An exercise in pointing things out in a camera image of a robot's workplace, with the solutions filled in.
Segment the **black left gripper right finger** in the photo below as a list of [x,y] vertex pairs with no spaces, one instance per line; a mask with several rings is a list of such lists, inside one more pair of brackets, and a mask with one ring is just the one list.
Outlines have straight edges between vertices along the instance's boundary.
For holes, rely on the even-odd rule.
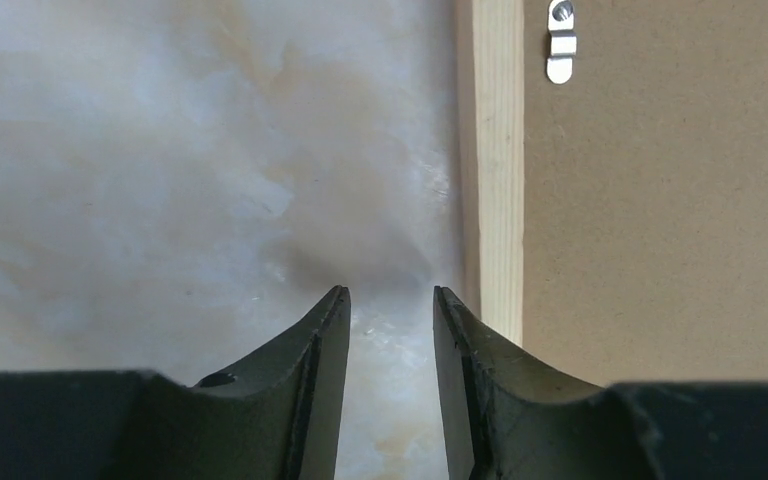
[[434,290],[453,479],[768,479],[768,382],[600,387],[544,363]]

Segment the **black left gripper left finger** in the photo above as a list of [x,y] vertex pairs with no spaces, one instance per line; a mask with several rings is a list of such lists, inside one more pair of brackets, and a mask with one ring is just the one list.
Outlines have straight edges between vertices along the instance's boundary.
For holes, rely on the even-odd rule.
[[351,300],[186,387],[148,370],[0,372],[0,479],[330,479]]

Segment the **brown cardboard backing board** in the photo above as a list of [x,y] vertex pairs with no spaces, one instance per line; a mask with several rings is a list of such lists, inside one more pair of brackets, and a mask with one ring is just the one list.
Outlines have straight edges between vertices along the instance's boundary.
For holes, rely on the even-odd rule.
[[596,384],[768,379],[768,1],[525,5],[523,345]]

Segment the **light wooden picture frame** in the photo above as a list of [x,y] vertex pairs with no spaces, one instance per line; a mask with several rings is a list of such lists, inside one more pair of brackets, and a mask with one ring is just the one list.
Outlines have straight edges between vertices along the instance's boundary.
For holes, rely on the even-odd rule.
[[525,15],[521,1],[458,1],[457,103],[464,301],[523,341]]

